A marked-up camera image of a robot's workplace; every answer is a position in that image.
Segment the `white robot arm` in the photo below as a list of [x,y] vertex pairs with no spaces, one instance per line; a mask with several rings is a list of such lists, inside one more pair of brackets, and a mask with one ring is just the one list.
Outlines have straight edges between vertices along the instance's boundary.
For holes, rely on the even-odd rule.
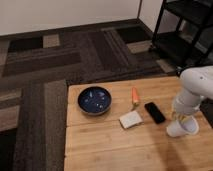
[[181,89],[172,102],[173,117],[186,121],[200,110],[206,99],[213,100],[213,66],[192,67],[180,74]]

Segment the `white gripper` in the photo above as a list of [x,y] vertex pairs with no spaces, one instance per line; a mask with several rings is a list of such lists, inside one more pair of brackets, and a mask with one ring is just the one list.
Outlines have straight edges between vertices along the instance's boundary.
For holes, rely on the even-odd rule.
[[199,111],[201,97],[192,94],[186,89],[182,89],[173,99],[172,107],[175,112],[172,113],[172,120],[178,120],[179,114],[182,115],[180,123],[184,124],[189,120],[189,116]]

